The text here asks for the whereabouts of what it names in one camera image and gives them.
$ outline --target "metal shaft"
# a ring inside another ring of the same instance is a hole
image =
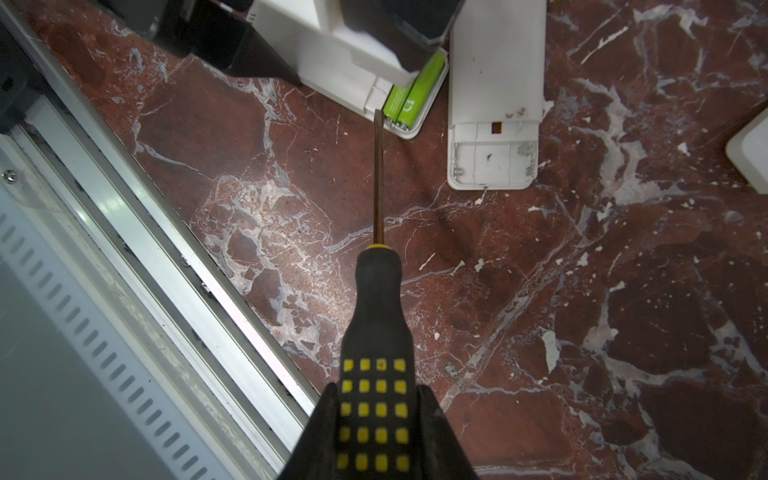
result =
[[[384,244],[384,216],[382,193],[384,191],[384,114],[377,110],[373,115],[373,243]]]

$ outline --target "red marble countertop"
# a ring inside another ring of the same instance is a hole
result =
[[[82,0],[17,3],[307,377],[335,379],[372,124]],[[419,379],[483,476],[768,478],[768,198],[724,154],[767,91],[761,0],[557,0],[531,187],[448,186],[446,87],[415,140],[387,134]]]

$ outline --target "screwdriver handle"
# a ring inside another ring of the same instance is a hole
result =
[[[415,478],[419,440],[413,337],[402,314],[399,255],[357,258],[357,301],[341,345],[337,478]]]

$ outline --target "screw head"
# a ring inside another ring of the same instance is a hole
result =
[[[2,173],[2,179],[5,180],[7,184],[15,184],[18,181],[18,174],[16,173],[16,170],[6,170]]]

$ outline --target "battery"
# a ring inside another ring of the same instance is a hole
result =
[[[397,121],[397,117],[400,115],[402,106],[406,103],[408,94],[411,93],[412,86],[413,82],[411,82],[411,84],[406,88],[398,87],[397,85],[392,87],[392,90],[389,91],[389,96],[386,98],[384,109],[382,110],[385,117],[393,122]]]
[[[402,106],[400,115],[397,117],[398,125],[401,125],[406,129],[413,127],[424,103],[427,101],[429,92],[432,91],[432,87],[435,85],[444,66],[445,54],[442,51],[437,51],[432,58],[429,59],[427,65],[424,65],[419,76],[416,77],[416,80],[413,82],[411,91],[408,93],[408,98]]]

